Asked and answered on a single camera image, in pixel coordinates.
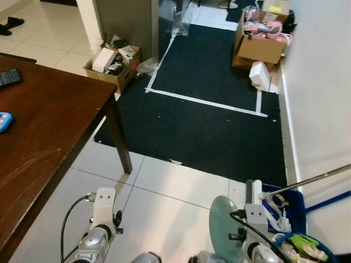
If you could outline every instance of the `wooden table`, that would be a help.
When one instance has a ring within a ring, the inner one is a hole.
[[[104,115],[124,172],[132,171],[115,85],[0,55],[0,72],[11,68],[23,82],[0,89],[0,111],[15,119],[0,134],[1,262],[10,259]]]

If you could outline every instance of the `black slipper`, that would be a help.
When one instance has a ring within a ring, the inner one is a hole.
[[[24,23],[23,19],[20,18],[12,18],[9,16],[9,18],[7,19],[7,24],[4,25],[7,29],[11,29],[17,26],[20,26]]]
[[[5,27],[4,25],[0,24],[0,35],[2,35],[2,36],[10,36],[11,34],[12,34],[12,32],[9,31],[7,29],[7,27]]]

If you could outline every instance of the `black cable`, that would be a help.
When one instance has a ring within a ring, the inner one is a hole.
[[[239,218],[237,218],[235,216],[235,212],[231,212],[229,213],[230,217],[233,218],[235,221],[239,222],[240,224],[246,226],[247,228],[249,228],[250,230],[252,230],[253,232],[255,232],[257,235],[259,235],[260,237],[263,238],[263,240],[265,240],[272,248],[273,252],[275,254],[277,254],[281,259],[283,259],[283,261],[285,263],[292,263],[292,261],[283,253],[281,252],[278,248],[275,247],[275,245],[272,243],[271,240],[269,240],[264,234],[262,234],[261,232],[259,232],[256,228],[250,226],[249,224],[245,223],[244,221],[240,220]]]
[[[65,232],[65,226],[66,226],[67,218],[68,218],[68,216],[70,215],[72,209],[73,209],[80,201],[85,200],[85,199],[87,199],[87,198],[88,198],[88,196],[83,196],[83,197],[79,198],[77,201],[75,201],[75,202],[73,203],[73,205],[71,205],[70,209],[68,209],[67,214],[66,214],[66,216],[65,216],[65,219],[64,219],[64,221],[63,221],[63,223],[62,223],[61,237],[60,237],[61,263],[64,263],[65,260],[67,259],[67,257],[64,258],[64,232]]]

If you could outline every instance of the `white box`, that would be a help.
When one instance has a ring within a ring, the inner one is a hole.
[[[262,61],[256,61],[252,64],[249,77],[251,85],[265,92],[269,91],[270,74]]]
[[[116,57],[116,53],[108,48],[103,48],[93,63],[92,69],[104,73]]]

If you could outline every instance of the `black calculator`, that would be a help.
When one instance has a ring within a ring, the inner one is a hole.
[[[21,72],[17,68],[0,72],[0,88],[10,86],[22,81]]]

